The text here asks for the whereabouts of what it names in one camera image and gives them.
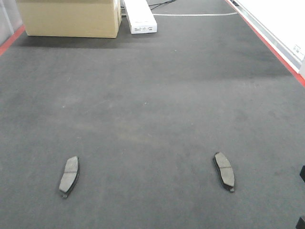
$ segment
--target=white box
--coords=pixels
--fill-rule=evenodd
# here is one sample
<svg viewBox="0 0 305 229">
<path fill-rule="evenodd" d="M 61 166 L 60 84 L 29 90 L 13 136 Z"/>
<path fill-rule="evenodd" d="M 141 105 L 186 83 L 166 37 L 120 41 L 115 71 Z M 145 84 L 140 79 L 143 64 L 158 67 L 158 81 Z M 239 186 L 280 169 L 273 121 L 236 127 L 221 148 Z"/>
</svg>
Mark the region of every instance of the white box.
<svg viewBox="0 0 305 229">
<path fill-rule="evenodd" d="M 157 22 L 146 0 L 123 0 L 131 34 L 157 32 Z"/>
</svg>

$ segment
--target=black cable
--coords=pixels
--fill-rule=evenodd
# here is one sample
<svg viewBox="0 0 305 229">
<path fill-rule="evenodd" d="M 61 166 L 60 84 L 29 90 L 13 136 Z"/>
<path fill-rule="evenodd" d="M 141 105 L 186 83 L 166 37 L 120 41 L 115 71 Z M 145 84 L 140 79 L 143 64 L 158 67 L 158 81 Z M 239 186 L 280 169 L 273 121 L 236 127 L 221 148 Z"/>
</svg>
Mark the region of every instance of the black cable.
<svg viewBox="0 0 305 229">
<path fill-rule="evenodd" d="M 155 7 L 151 8 L 151 10 L 154 10 L 154 9 L 156 9 L 156 8 L 159 7 L 159 6 L 162 6 L 162 5 L 165 5 L 165 4 L 169 4 L 169 3 L 172 3 L 172 2 L 174 2 L 174 1 L 177 1 L 177 0 L 168 0 L 168 1 L 165 1 L 165 2 L 156 3 L 156 4 L 152 4 L 152 5 L 148 5 L 148 6 L 149 6 L 149 7 L 155 6 Z"/>
</svg>

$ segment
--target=red stripe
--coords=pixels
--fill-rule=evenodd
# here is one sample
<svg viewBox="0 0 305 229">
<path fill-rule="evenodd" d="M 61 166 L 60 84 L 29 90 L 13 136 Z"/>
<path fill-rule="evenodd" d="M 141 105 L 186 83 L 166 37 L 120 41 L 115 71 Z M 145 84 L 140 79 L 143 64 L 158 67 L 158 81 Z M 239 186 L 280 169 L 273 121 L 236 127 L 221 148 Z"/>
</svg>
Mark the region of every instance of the red stripe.
<svg viewBox="0 0 305 229">
<path fill-rule="evenodd" d="M 24 30 L 24 25 L 21 25 L 20 28 L 17 29 L 17 31 L 10 38 L 8 38 L 3 45 L 0 46 L 0 56 L 2 56 L 6 50 L 14 43 L 14 41 L 20 37 Z"/>
<path fill-rule="evenodd" d="M 229 1 L 225 0 L 228 2 L 234 9 L 235 6 Z M 301 74 L 297 73 L 289 64 L 287 61 L 285 61 L 281 55 L 269 44 L 269 42 L 262 37 L 262 35 L 259 34 L 259 32 L 249 23 L 249 21 L 243 16 L 240 15 L 243 20 L 249 25 L 249 27 L 255 32 L 255 34 L 262 40 L 262 42 L 270 49 L 270 51 L 278 58 L 278 60 L 290 71 L 290 73 L 298 80 L 298 82 L 305 87 L 305 79 L 302 77 Z"/>
</svg>

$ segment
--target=brake pad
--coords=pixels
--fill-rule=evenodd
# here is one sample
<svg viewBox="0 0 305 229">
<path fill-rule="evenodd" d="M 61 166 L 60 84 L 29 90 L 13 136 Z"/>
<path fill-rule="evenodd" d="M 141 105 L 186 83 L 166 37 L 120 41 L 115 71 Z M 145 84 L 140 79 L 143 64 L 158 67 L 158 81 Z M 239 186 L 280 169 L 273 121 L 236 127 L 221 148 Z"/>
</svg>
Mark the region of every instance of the brake pad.
<svg viewBox="0 0 305 229">
<path fill-rule="evenodd" d="M 67 198 L 74 188 L 80 173 L 80 163 L 77 156 L 67 160 L 65 170 L 63 172 L 59 190 L 63 198 Z"/>
<path fill-rule="evenodd" d="M 303 179 L 303 181 L 305 182 L 305 166 L 303 166 L 301 172 L 300 172 L 300 177 Z"/>
<path fill-rule="evenodd" d="M 219 152 L 214 155 L 214 163 L 217 168 L 220 181 L 223 185 L 223 187 L 230 192 L 234 192 L 234 171 L 232 169 L 232 166 L 229 162 L 229 160 L 226 158 L 226 156 Z"/>
<path fill-rule="evenodd" d="M 296 227 L 296 229 L 305 229 L 305 216 L 301 216 Z"/>
</svg>

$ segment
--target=black object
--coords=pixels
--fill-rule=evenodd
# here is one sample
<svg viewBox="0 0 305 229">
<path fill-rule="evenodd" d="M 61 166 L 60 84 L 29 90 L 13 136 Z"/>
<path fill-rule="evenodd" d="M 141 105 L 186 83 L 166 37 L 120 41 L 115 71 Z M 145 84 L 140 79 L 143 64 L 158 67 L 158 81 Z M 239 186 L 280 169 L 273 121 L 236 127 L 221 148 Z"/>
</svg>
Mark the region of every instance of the black object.
<svg viewBox="0 0 305 229">
<path fill-rule="evenodd" d="M 301 216 L 296 227 L 296 229 L 305 229 L 305 216 Z"/>
<path fill-rule="evenodd" d="M 238 3 L 236 1 L 232 1 L 234 6 L 239 6 Z"/>
<path fill-rule="evenodd" d="M 305 182 L 305 166 L 303 166 L 301 172 L 300 172 L 300 176 L 303 179 L 303 181 Z"/>
</svg>

